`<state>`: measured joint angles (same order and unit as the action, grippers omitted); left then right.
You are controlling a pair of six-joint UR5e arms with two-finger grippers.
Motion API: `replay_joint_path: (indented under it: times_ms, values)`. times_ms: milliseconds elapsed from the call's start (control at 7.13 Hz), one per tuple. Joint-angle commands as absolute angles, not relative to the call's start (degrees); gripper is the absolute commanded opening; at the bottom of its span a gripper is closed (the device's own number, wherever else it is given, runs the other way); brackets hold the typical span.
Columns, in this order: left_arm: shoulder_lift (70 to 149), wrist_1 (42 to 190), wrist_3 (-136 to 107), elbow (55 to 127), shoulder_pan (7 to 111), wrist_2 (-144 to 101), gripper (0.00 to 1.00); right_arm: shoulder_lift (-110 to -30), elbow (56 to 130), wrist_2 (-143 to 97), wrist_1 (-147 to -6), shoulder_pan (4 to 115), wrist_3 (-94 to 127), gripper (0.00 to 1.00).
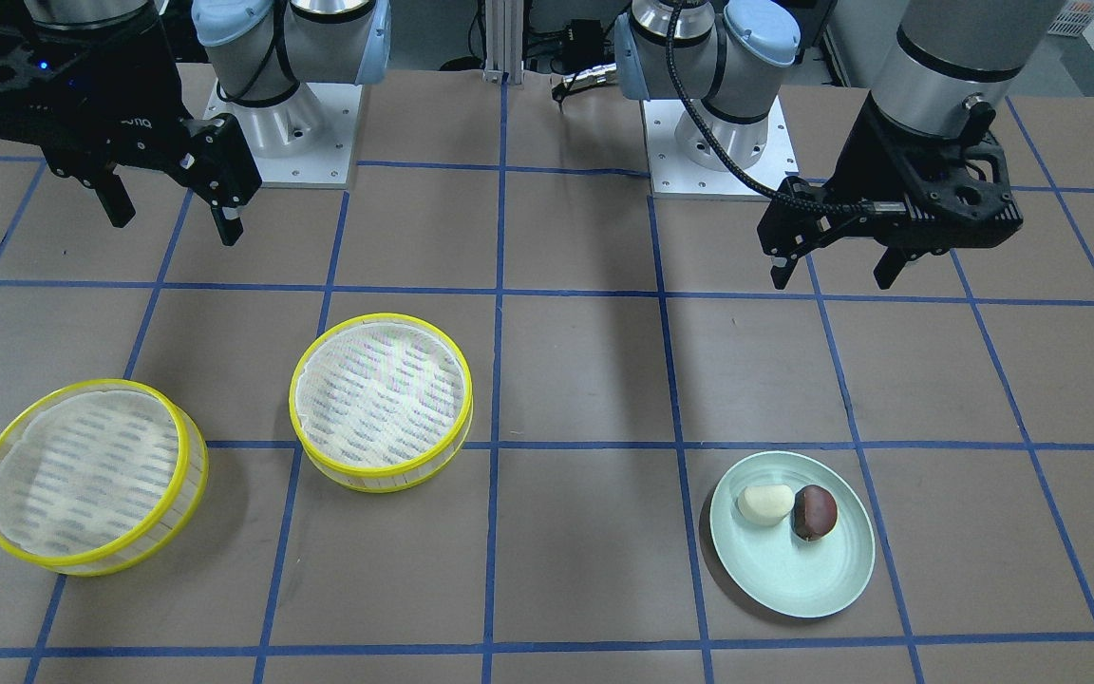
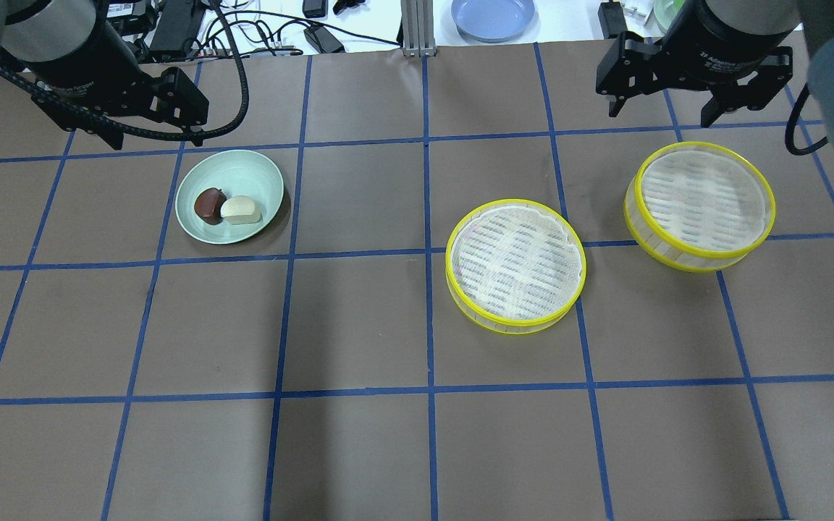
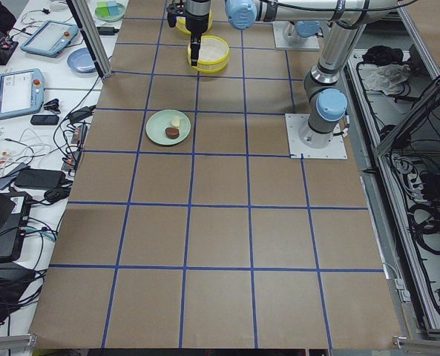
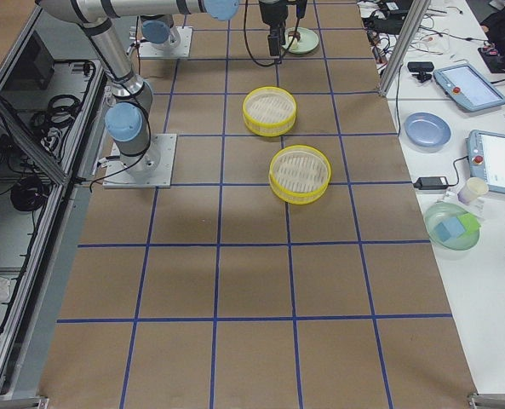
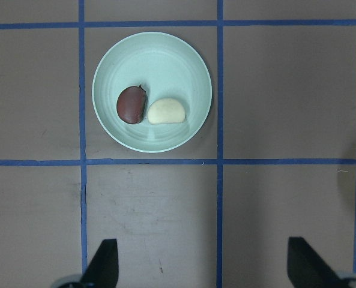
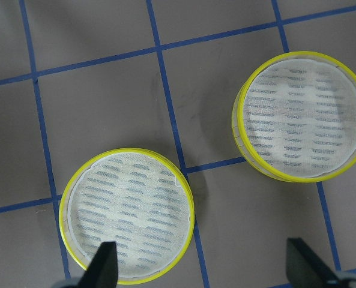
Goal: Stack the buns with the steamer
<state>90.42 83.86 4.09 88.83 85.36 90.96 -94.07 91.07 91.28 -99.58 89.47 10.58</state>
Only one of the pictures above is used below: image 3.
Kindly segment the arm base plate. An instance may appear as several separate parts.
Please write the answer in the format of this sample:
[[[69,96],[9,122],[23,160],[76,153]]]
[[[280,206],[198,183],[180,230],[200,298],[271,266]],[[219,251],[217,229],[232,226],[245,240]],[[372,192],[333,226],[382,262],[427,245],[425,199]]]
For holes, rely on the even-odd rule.
[[[347,159],[341,128],[336,123],[333,132],[316,133],[309,127],[309,114],[285,115],[289,156],[293,159]]]
[[[318,52],[319,21],[274,22],[275,47],[278,50]]]

